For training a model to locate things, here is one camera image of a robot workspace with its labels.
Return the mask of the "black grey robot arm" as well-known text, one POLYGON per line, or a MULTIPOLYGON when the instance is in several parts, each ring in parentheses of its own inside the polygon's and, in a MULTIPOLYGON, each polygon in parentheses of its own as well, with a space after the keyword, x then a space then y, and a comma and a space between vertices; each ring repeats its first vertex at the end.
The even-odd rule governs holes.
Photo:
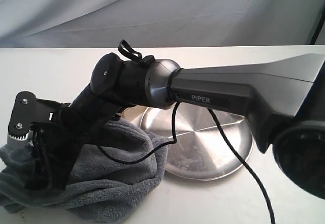
POLYGON ((182 69, 172 60, 114 53, 96 64, 71 105, 57 104, 52 122, 34 121, 36 165, 29 189, 63 189, 81 148, 123 109, 167 109, 188 102, 244 116, 260 152, 297 186, 324 198, 324 56, 306 54, 254 65, 182 69))

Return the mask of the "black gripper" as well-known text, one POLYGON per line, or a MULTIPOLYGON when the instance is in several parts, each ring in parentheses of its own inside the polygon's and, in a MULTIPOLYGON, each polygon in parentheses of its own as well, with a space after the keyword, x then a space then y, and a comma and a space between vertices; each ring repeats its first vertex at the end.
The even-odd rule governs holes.
POLYGON ((35 161, 24 187, 64 190, 82 147, 106 121, 105 111, 99 108, 61 105, 50 122, 35 123, 31 153, 35 161))

